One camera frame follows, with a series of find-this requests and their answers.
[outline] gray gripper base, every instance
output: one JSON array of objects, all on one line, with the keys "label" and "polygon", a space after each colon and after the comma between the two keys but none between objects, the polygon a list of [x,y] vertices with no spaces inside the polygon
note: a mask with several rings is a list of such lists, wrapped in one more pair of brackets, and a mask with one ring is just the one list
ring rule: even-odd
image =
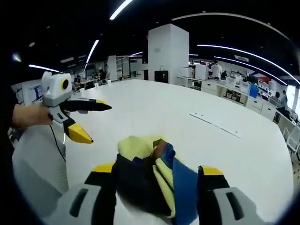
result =
[{"label": "gray gripper base", "polygon": [[214,190],[222,225],[265,225],[256,213],[256,205],[236,187]]},{"label": "gray gripper base", "polygon": [[101,187],[81,184],[69,189],[57,203],[56,210],[44,222],[48,225],[90,225]]}]

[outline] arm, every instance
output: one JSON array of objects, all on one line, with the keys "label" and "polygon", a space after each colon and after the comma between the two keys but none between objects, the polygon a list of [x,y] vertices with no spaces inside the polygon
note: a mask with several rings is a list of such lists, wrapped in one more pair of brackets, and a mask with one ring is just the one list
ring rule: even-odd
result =
[{"label": "arm", "polygon": [[19,128],[26,128],[34,125],[49,125],[52,121],[48,117],[48,108],[42,103],[29,106],[16,104],[12,124]]},{"label": "arm", "polygon": [[43,104],[18,105],[15,94],[9,85],[4,87],[2,91],[3,96],[5,96],[3,98],[5,116],[1,119],[4,120],[3,124],[6,131],[11,126],[27,128],[39,124],[52,124],[48,117],[48,108]]}]

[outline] white table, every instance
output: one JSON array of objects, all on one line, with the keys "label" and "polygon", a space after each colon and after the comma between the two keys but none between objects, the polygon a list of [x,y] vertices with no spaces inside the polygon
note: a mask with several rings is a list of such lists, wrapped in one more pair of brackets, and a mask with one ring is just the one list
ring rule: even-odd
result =
[{"label": "white table", "polygon": [[[83,96],[104,100],[112,109],[88,115],[71,113],[94,143],[66,139],[70,187],[83,183],[93,167],[114,161],[119,140],[130,135],[165,135],[193,170],[199,165],[222,170],[231,187],[238,187],[256,203],[263,220],[276,220],[292,199],[292,165],[278,126],[245,107],[201,91],[141,80],[100,86],[86,90]],[[189,115],[195,112],[238,129],[241,138]],[[123,216],[153,217],[128,212]]]}]

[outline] white cabinet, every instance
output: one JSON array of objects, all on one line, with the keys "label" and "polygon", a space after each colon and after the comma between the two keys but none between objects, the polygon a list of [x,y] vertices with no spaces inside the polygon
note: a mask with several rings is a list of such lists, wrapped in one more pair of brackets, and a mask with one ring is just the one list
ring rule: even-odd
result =
[{"label": "white cabinet", "polygon": [[261,114],[263,104],[253,98],[248,97],[246,108],[251,109],[252,111]]},{"label": "white cabinet", "polygon": [[218,95],[218,86],[214,83],[202,82],[201,91],[212,95]]},{"label": "white cabinet", "polygon": [[217,92],[215,90],[211,90],[211,89],[207,89],[207,88],[201,88],[201,91],[203,91],[205,93],[212,94],[212,95],[217,95]]},{"label": "white cabinet", "polygon": [[214,91],[218,90],[218,86],[216,84],[214,84],[214,83],[208,83],[208,82],[203,82],[203,81],[202,81],[201,88],[210,89],[210,90],[214,90]]},{"label": "white cabinet", "polygon": [[276,113],[275,107],[270,106],[268,104],[263,104],[262,111],[261,111],[262,116],[273,121],[275,113]]}]

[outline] column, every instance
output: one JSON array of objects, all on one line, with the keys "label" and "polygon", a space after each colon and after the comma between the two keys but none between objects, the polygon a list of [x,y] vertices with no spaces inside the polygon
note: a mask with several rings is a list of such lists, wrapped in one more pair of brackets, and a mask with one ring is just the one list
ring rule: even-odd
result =
[{"label": "column", "polygon": [[154,71],[169,71],[169,83],[181,84],[178,76],[187,76],[189,55],[189,33],[173,24],[167,24],[149,31],[148,67],[149,80],[154,81]]},{"label": "column", "polygon": [[294,102],[293,102],[293,104],[292,104],[292,110],[293,110],[294,112],[296,111],[297,102],[298,102],[298,96],[299,96],[299,88],[296,87],[296,88],[295,88]]},{"label": "column", "polygon": [[117,78],[117,61],[115,55],[108,56],[107,66],[108,66],[107,72],[110,73],[110,80],[116,81],[118,78]]}]

